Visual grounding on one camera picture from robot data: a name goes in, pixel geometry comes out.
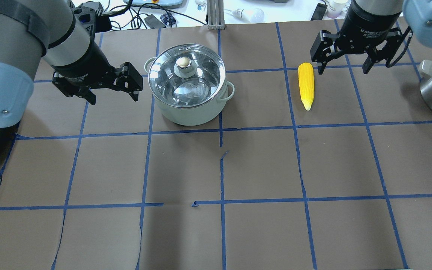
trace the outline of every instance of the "lid metal rim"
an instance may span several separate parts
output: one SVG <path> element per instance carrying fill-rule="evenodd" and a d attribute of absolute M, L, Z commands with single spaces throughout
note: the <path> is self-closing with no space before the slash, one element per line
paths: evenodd
<path fill-rule="evenodd" d="M 187 43 L 187 44 L 176 45 L 176 46 L 173 46 L 173 47 L 171 47 L 171 48 L 168 48 L 168 49 L 166 49 L 165 51 L 163 51 L 162 53 L 160 53 L 160 54 L 156 57 L 156 59 L 151 63 L 151 66 L 149 67 L 149 72 L 151 72 L 151 68 L 153 68 L 154 63 L 156 63 L 156 61 L 158 60 L 158 58 L 159 58 L 161 55 L 163 55 L 163 54 L 166 53 L 167 51 L 170 51 L 170 50 L 172 50 L 172 49 L 174 49 L 174 48 L 183 47 L 183 46 L 204 47 L 204 48 L 207 48 L 207 49 L 209 49 L 210 51 L 212 51 L 212 52 L 214 53 L 214 51 L 211 50 L 210 48 L 208 48 L 208 47 L 206 47 L 206 46 L 203 46 L 203 45 L 200 45 L 200 44 Z M 220 84 L 218 84 L 218 88 L 217 88 L 217 90 L 216 90 L 216 91 L 215 91 L 215 92 L 214 92 L 214 93 L 213 93 L 213 94 L 212 94 L 208 99 L 206 99 L 204 102 L 201 102 L 201 103 L 198 103 L 198 104 L 194 104 L 194 105 L 191 105 L 191 106 L 180 106 L 180 105 L 176 105 L 176 104 L 168 103 L 168 101 L 167 101 L 166 99 L 163 99 L 163 98 L 162 98 L 161 94 L 160 94 L 160 95 L 157 95 L 156 92 L 154 91 L 154 89 L 151 88 L 151 82 L 150 82 L 149 73 L 148 73 L 148 84 L 149 84 L 149 88 L 151 88 L 151 92 L 152 92 L 153 96 L 154 96 L 155 98 L 157 98 L 159 101 L 163 102 L 164 104 L 166 104 L 166 105 L 168 105 L 168 106 L 171 106 L 171 107 L 176 108 L 176 109 L 183 109 L 183 110 L 184 110 L 184 109 L 197 108 L 197 107 L 199 107 L 199 106 L 203 106 L 204 104 L 206 104 L 206 103 L 212 101 L 212 100 L 213 100 L 214 98 L 216 98 L 219 94 L 221 94 L 221 91 L 222 91 L 223 88 L 226 86 L 226 67 L 225 67 L 225 65 L 224 65 L 223 60 L 221 59 L 221 56 L 217 55 L 217 53 L 214 53 L 214 55 L 217 56 L 218 60 L 221 61 L 221 67 L 223 68 L 223 72 L 221 72 L 221 74 L 220 74 L 220 79 L 219 79 Z"/>

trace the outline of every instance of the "white container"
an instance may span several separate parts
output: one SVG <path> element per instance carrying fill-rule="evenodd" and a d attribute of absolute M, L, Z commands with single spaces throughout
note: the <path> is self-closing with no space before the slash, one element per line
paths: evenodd
<path fill-rule="evenodd" d="M 331 19 L 336 19 L 341 11 L 346 6 L 348 0 L 331 0 L 328 5 L 328 12 L 326 15 Z"/>
<path fill-rule="evenodd" d="M 223 110 L 235 92 L 226 81 L 223 60 L 198 44 L 169 48 L 144 65 L 149 87 L 161 113 L 179 125 L 201 125 Z M 232 88 L 228 94 L 228 84 Z"/>

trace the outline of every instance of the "metal bracket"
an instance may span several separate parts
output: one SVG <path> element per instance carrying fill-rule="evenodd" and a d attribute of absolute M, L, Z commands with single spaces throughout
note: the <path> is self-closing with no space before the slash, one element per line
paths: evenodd
<path fill-rule="evenodd" d="M 208 29 L 225 29 L 223 0 L 208 0 Z"/>

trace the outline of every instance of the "corn cob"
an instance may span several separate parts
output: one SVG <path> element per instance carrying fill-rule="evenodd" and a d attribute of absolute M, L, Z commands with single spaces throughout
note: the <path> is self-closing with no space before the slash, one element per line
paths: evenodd
<path fill-rule="evenodd" d="M 302 63 L 298 67 L 300 95 L 304 108 L 309 111 L 314 101 L 314 70 L 310 63 Z"/>

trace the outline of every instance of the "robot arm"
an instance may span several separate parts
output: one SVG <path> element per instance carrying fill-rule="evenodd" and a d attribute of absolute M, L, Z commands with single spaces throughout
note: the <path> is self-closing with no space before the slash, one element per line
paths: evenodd
<path fill-rule="evenodd" d="M 94 104 L 89 88 L 110 88 L 138 100 L 141 75 L 130 63 L 111 66 L 93 40 L 101 10 L 71 9 L 67 2 L 0 0 L 0 128 L 21 119 L 41 57 L 55 69 L 53 84 L 68 97 Z"/>
<path fill-rule="evenodd" d="M 403 34 L 392 28 L 404 10 L 410 28 Z M 367 53 L 363 72 L 367 74 L 375 63 L 386 60 L 391 67 L 398 48 L 406 35 L 416 33 L 419 41 L 432 47 L 432 1 L 423 0 L 353 0 L 337 34 L 321 30 L 311 47 L 311 60 L 318 63 L 322 74 L 327 63 L 345 54 Z M 379 50 L 379 44 L 386 44 Z"/>

